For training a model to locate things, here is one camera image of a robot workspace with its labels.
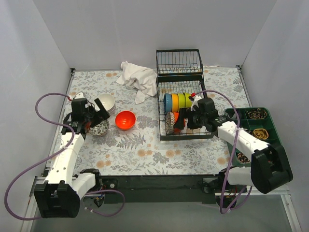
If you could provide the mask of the dark patterned bowl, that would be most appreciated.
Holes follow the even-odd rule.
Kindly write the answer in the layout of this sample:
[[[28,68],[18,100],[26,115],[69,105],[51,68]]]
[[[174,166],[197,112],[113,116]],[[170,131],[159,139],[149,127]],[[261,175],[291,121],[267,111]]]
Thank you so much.
[[[173,112],[168,112],[165,117],[165,131],[166,135],[174,133],[175,115]]]

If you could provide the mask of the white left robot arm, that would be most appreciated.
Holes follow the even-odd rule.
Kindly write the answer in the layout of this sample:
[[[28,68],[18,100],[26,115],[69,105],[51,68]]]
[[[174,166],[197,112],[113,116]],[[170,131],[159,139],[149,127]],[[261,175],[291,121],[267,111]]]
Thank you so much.
[[[34,196],[42,218],[73,218],[87,192],[98,193],[103,182],[98,169],[84,169],[73,180],[78,153],[91,128],[106,122],[110,114],[100,99],[90,104],[86,98],[71,101],[71,112],[63,120],[62,151],[42,184],[34,188]]]

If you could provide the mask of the pink patterned bowl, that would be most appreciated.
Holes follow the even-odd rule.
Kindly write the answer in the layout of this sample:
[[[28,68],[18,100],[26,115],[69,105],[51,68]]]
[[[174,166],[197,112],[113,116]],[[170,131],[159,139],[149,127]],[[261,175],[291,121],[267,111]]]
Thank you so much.
[[[93,136],[100,137],[107,133],[109,129],[109,121],[106,119],[102,122],[100,122],[98,125],[96,125],[93,128],[90,128],[89,133]]]

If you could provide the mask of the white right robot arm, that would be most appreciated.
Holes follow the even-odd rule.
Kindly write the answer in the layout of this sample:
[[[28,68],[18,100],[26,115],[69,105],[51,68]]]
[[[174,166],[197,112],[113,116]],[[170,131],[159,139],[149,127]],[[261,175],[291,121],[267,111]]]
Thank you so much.
[[[235,186],[252,186],[266,194],[292,181],[293,173],[285,149],[280,144],[269,144],[255,138],[225,115],[219,115],[211,98],[191,98],[190,108],[181,108],[174,124],[183,129],[184,120],[191,130],[205,127],[208,132],[232,144],[250,161],[250,167],[228,166],[218,174],[218,180],[210,183],[212,188],[229,192]]]

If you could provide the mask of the white ceramic bowl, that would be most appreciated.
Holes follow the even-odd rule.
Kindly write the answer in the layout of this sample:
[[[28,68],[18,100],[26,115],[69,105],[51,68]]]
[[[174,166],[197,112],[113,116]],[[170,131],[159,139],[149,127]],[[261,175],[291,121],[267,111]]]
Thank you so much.
[[[102,102],[103,105],[109,107],[109,106],[113,106],[115,104],[115,98],[113,95],[111,94],[100,94],[97,96],[97,98],[99,98]]]
[[[116,104],[114,104],[113,106],[109,106],[109,107],[107,107],[107,106],[104,105],[104,108],[106,109],[106,111],[107,111],[110,115],[112,115],[113,112],[114,112],[115,109],[116,109]]]

